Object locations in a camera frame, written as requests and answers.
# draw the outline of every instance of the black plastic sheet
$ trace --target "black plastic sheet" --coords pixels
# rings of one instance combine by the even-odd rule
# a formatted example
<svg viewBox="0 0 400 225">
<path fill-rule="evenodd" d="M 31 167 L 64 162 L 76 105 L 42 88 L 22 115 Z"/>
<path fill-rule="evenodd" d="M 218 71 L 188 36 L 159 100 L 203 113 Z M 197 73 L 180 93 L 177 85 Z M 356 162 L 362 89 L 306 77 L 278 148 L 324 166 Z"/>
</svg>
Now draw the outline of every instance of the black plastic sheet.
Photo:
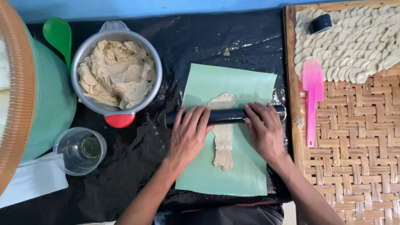
<svg viewBox="0 0 400 225">
<path fill-rule="evenodd" d="M 67 175 L 69 187 L 64 190 L 0 209 L 1 224 L 59 225 L 116 220 L 167 153 L 170 130 L 165 128 L 164 114 L 180 107 L 191 63 L 277 74 L 272 102 L 286 104 L 281 9 L 123 21 L 130 30 L 149 40 L 160 55 L 163 80 L 156 98 L 124 129 L 110 127 L 103 116 L 79 103 L 72 127 L 87 127 L 102 134 L 108 146 L 106 157 L 88 175 Z M 102 24 L 103 21 L 71 22 L 72 52 L 98 32 Z M 49 46 L 42 26 L 28 25 L 28 29 L 33 37 Z M 223 55 L 225 50 L 229 50 L 230 56 Z M 171 189 L 159 211 L 290 201 L 282 180 L 270 168 L 267 170 L 268 196 L 205 195 Z"/>
</svg>

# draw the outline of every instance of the metal pot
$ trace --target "metal pot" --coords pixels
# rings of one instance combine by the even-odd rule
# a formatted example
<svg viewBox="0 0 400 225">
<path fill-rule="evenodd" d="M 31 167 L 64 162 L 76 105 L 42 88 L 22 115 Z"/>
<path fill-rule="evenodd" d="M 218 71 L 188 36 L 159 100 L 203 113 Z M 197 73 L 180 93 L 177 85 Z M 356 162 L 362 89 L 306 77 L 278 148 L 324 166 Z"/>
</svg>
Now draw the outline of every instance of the metal pot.
<svg viewBox="0 0 400 225">
<path fill-rule="evenodd" d="M 156 81 L 154 82 L 153 89 L 142 102 L 130 109 L 121 110 L 117 107 L 96 102 L 94 99 L 83 95 L 86 91 L 79 84 L 80 76 L 77 69 L 83 62 L 83 59 L 91 55 L 97 43 L 103 40 L 119 41 L 122 43 L 125 41 L 132 41 L 153 56 L 156 65 Z M 71 66 L 71 77 L 74 90 L 83 104 L 96 113 L 102 114 L 106 122 L 112 127 L 123 128 L 131 124 L 135 119 L 135 114 L 150 104 L 157 95 L 162 79 L 161 60 L 156 49 L 154 49 L 150 42 L 141 35 L 130 31 L 122 21 L 107 21 L 103 24 L 98 33 L 89 37 L 76 51 Z"/>
</svg>

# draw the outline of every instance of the hand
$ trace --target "hand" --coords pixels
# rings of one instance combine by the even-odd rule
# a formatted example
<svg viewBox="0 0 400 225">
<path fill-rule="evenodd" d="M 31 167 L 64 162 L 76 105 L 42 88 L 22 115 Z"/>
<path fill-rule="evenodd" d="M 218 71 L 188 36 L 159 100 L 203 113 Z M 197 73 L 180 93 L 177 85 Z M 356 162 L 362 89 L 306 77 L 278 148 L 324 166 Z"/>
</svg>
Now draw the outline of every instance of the hand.
<svg viewBox="0 0 400 225">
<path fill-rule="evenodd" d="M 186 112 L 181 123 L 185 109 L 186 106 L 183 106 L 176 115 L 170 149 L 166 156 L 167 160 L 179 165 L 182 170 L 200 152 L 208 132 L 214 128 L 214 125 L 207 126 L 210 109 L 205 106 L 193 106 Z"/>
<path fill-rule="evenodd" d="M 245 104 L 244 110 L 250 118 L 245 118 L 244 121 L 249 128 L 254 148 L 274 168 L 274 165 L 287 155 L 283 147 L 283 128 L 278 113 L 270 103 L 267 106 L 257 102 Z"/>
</svg>

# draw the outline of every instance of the pink spatula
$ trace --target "pink spatula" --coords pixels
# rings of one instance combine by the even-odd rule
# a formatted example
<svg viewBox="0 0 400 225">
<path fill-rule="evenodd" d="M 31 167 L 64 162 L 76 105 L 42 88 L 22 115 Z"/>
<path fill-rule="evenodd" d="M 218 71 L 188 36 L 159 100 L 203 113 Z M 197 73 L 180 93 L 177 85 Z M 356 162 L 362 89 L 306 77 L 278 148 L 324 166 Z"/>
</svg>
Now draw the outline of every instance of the pink spatula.
<svg viewBox="0 0 400 225">
<path fill-rule="evenodd" d="M 316 103 L 324 100 L 324 81 L 318 59 L 307 59 L 303 64 L 303 89 L 308 91 L 307 102 L 307 147 L 315 145 Z"/>
</svg>

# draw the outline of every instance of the plastic cup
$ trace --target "plastic cup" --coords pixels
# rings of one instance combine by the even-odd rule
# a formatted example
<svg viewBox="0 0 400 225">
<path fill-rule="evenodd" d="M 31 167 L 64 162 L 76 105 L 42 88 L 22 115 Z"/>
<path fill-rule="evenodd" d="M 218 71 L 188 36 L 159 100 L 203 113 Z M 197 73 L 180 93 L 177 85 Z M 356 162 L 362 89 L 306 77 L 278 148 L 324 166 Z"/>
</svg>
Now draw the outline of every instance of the plastic cup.
<svg viewBox="0 0 400 225">
<path fill-rule="evenodd" d="M 98 132 L 74 127 L 56 139 L 53 152 L 61 170 L 72 176 L 82 176 L 92 172 L 104 159 L 107 144 Z"/>
</svg>

